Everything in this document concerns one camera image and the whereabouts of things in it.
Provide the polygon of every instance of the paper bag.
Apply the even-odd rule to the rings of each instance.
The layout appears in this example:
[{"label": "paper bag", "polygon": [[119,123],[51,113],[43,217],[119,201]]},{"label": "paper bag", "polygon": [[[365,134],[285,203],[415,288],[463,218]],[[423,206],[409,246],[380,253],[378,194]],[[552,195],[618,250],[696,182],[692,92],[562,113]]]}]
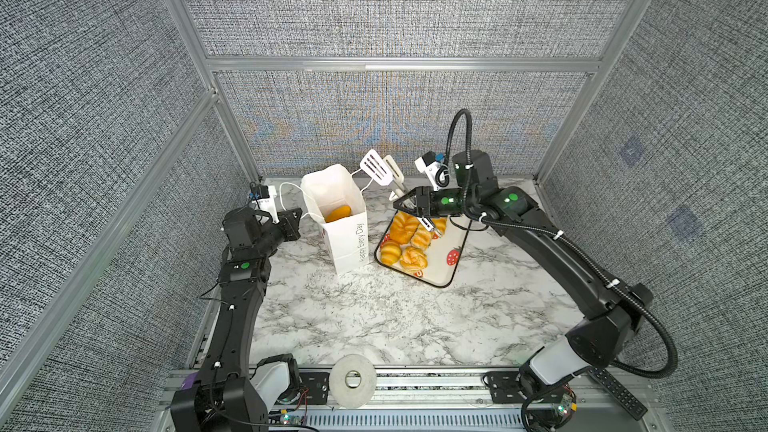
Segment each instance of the paper bag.
[{"label": "paper bag", "polygon": [[[336,267],[336,273],[349,272],[367,264],[368,212],[360,188],[341,164],[305,175],[301,179],[306,210],[321,228],[322,240]],[[352,215],[330,224],[324,217],[341,206]]]}]

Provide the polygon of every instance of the marble table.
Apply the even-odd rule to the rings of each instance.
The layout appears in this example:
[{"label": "marble table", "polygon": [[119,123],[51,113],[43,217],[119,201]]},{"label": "marble table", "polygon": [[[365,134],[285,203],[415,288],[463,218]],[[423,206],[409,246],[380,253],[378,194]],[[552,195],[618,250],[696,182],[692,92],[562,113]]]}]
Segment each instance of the marble table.
[{"label": "marble table", "polygon": [[[285,181],[300,183],[267,183]],[[536,197],[530,180],[502,181],[513,184]],[[363,195],[372,254],[394,210],[389,189],[374,183]],[[283,199],[306,210],[295,187],[284,186]],[[334,364],[348,354],[377,365],[519,365],[581,320],[562,287],[493,231],[471,232],[453,283],[434,288],[373,260],[338,275],[319,230],[305,217],[301,240],[272,257],[252,364],[292,353],[300,365]]]}]

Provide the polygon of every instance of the strawberry print tray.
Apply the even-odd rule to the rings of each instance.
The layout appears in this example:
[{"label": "strawberry print tray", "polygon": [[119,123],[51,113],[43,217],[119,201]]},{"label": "strawberry print tray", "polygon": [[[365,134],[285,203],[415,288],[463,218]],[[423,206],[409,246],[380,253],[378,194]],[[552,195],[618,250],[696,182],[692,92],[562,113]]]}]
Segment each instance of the strawberry print tray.
[{"label": "strawberry print tray", "polygon": [[[465,216],[453,217],[453,221],[462,227],[468,227],[470,223],[469,219]],[[458,260],[462,256],[462,250],[464,250],[464,245],[466,244],[469,232],[461,230],[451,224],[451,221],[448,220],[446,233],[443,234],[442,237],[433,235],[432,243],[429,244],[429,247],[427,247],[427,250],[425,251],[427,256],[426,268],[411,273],[403,270],[400,262],[395,262],[394,265],[384,265],[381,262],[382,244],[389,240],[389,228],[391,226],[392,221],[390,220],[384,236],[379,240],[379,245],[376,246],[376,253],[373,255],[376,262],[390,270],[417,278],[418,280],[434,285],[435,287],[442,288],[449,286],[453,280],[453,275],[456,273],[456,268],[458,268]]]}]

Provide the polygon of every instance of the gray textured wall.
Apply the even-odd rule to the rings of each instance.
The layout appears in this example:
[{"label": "gray textured wall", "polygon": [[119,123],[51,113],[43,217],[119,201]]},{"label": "gray textured wall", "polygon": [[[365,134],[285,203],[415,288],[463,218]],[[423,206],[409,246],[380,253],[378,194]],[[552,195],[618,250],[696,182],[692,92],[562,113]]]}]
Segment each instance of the gray textured wall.
[{"label": "gray textured wall", "polygon": [[209,53],[597,56],[628,0],[186,0]]},{"label": "gray textured wall", "polygon": [[[403,173],[443,151],[467,107],[472,140],[500,175],[532,175],[571,109],[579,72],[221,72],[224,94],[263,173],[302,176],[331,164],[358,168],[369,149]],[[463,150],[464,125],[454,152]]]},{"label": "gray textured wall", "polygon": [[247,180],[214,113],[150,201],[3,432],[144,431],[184,368]]},{"label": "gray textured wall", "polygon": [[[768,0],[654,0],[543,190],[559,225],[656,293],[679,432],[764,430]],[[646,328],[631,363],[657,367]]]},{"label": "gray textured wall", "polygon": [[0,0],[0,366],[204,90],[162,0]]}]

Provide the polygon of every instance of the remote control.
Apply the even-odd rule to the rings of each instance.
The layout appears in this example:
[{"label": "remote control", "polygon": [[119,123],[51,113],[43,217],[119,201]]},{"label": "remote control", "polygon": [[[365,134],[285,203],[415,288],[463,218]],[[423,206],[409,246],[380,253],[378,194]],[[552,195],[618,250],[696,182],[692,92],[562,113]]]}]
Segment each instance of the remote control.
[{"label": "remote control", "polygon": [[646,408],[642,402],[632,395],[625,386],[621,384],[616,377],[605,369],[591,368],[587,370],[587,374],[598,384],[603,386],[610,395],[619,402],[619,405],[626,410],[629,415],[635,420],[643,418],[648,408]]}]

